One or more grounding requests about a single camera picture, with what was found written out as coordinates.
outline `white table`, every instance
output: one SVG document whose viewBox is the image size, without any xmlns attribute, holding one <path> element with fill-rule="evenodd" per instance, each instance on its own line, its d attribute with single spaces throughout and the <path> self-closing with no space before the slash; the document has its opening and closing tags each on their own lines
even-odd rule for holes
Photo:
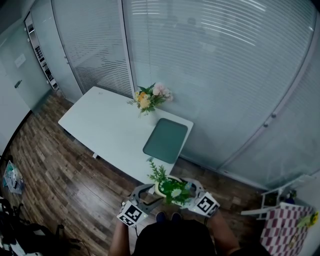
<svg viewBox="0 0 320 256">
<path fill-rule="evenodd" d="M 150 156 L 143 148 L 154 127 L 145 116 L 139 117 L 136 105 L 116 93 L 93 87 L 82 96 L 59 120 L 59 124 L 95 154 L 136 180 L 150 183 Z M 159 118 L 166 118 L 187 126 L 180 152 L 190 134 L 193 123 L 174 114 L 156 109 Z M 174 163 L 154 158 L 156 166 L 163 165 L 168 175 Z"/>
</svg>

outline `flower bouquet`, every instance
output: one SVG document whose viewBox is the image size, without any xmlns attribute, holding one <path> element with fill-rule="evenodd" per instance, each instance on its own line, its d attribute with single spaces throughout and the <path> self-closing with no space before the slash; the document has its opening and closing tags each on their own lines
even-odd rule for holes
<svg viewBox="0 0 320 256">
<path fill-rule="evenodd" d="M 183 206 L 187 203 L 191 197 L 191 184 L 177 177 L 167 176 L 163 165 L 156 167 L 152 160 L 149 162 L 152 174 L 148 175 L 148 177 L 155 182 L 155 193 L 166 198 L 167 204 L 174 203 Z"/>
<path fill-rule="evenodd" d="M 130 105 L 136 104 L 140 113 L 148 115 L 155 111 L 155 107 L 160 106 L 166 101 L 172 101 L 172 92 L 161 83 L 154 83 L 148 88 L 140 87 L 140 91 L 135 92 L 133 100 L 128 101 Z"/>
</svg>

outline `pink checkered fabric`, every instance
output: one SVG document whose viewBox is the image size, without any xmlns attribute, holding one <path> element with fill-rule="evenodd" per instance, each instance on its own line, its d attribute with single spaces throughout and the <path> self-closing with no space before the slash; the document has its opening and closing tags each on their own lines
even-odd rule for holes
<svg viewBox="0 0 320 256">
<path fill-rule="evenodd" d="M 281 203 L 267 213 L 260 243 L 272 256 L 298 255 L 308 233 L 307 227 L 297 227 L 298 222 L 313 211 L 312 207 Z M 289 244 L 295 234 L 297 239 L 290 248 Z"/>
</svg>

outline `glass door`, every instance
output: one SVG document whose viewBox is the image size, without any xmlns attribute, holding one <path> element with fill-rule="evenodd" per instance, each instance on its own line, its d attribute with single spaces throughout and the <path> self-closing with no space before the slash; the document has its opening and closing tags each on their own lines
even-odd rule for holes
<svg viewBox="0 0 320 256">
<path fill-rule="evenodd" d="M 39 65 L 23 23 L 0 47 L 2 61 L 12 86 L 31 110 L 35 110 L 51 92 L 51 86 Z"/>
</svg>

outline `black shirt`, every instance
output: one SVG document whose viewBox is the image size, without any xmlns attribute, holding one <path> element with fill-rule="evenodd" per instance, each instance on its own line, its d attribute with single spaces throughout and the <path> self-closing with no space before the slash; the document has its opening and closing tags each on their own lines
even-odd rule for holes
<svg viewBox="0 0 320 256">
<path fill-rule="evenodd" d="M 215 256 L 215 246 L 208 228 L 195 220 L 158 222 L 140 233 L 134 256 Z M 264 247 L 256 244 L 235 251 L 231 256 L 270 256 Z"/>
</svg>

